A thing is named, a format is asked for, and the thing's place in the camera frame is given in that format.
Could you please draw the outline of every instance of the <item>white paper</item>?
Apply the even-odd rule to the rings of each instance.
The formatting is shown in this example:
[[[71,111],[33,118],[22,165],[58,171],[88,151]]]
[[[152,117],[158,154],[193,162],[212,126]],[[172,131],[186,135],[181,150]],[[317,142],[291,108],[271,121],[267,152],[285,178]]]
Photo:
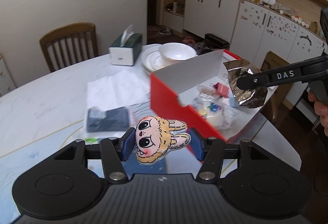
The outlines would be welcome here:
[[[122,33],[122,37],[121,37],[121,45],[120,47],[124,46],[126,41],[130,38],[131,35],[133,35],[133,24],[131,24],[130,26],[128,26],[125,31]]]
[[[88,83],[87,108],[106,111],[148,101],[149,85],[134,73],[123,70],[110,77]]]

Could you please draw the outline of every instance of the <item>bottle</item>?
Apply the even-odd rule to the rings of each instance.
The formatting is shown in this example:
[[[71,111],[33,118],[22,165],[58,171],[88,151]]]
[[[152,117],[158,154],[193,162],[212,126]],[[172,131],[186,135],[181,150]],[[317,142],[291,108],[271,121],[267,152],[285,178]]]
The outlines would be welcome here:
[[[173,0],[173,13],[177,12],[177,0]]]

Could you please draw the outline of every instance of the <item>plush toy mouth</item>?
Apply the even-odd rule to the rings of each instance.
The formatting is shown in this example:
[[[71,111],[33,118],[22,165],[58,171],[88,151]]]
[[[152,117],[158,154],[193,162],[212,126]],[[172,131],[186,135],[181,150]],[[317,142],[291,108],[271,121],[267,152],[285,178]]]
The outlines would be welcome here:
[[[137,152],[138,155],[143,155],[143,154],[145,154],[144,152],[142,152],[142,151],[138,148],[137,144],[136,144],[136,152]]]

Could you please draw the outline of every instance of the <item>plush toy ear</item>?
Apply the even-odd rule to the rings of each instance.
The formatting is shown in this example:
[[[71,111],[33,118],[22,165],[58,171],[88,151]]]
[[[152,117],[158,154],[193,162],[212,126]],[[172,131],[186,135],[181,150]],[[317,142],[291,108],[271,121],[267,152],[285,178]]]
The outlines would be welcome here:
[[[191,137],[188,133],[179,133],[175,136],[171,136],[171,145],[170,150],[178,150],[186,145],[188,145],[191,141]]]
[[[180,120],[168,119],[170,132],[185,132],[187,130],[187,124]]]

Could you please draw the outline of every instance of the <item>red and white cardboard box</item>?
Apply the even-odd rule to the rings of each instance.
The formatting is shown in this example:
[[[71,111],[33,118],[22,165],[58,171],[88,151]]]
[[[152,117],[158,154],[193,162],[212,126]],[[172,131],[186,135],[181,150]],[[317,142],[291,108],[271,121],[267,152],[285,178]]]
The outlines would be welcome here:
[[[240,57],[227,50],[217,50],[170,65],[153,72],[150,76],[150,107],[160,117],[178,119],[195,127],[207,138],[214,136],[225,141],[235,140],[242,130],[251,122],[260,108],[232,108],[236,118],[225,130],[216,130],[190,105],[197,97],[197,85],[211,87],[211,84],[224,84],[223,74],[227,69],[223,63]],[[265,102],[273,94],[275,88],[268,88]]]

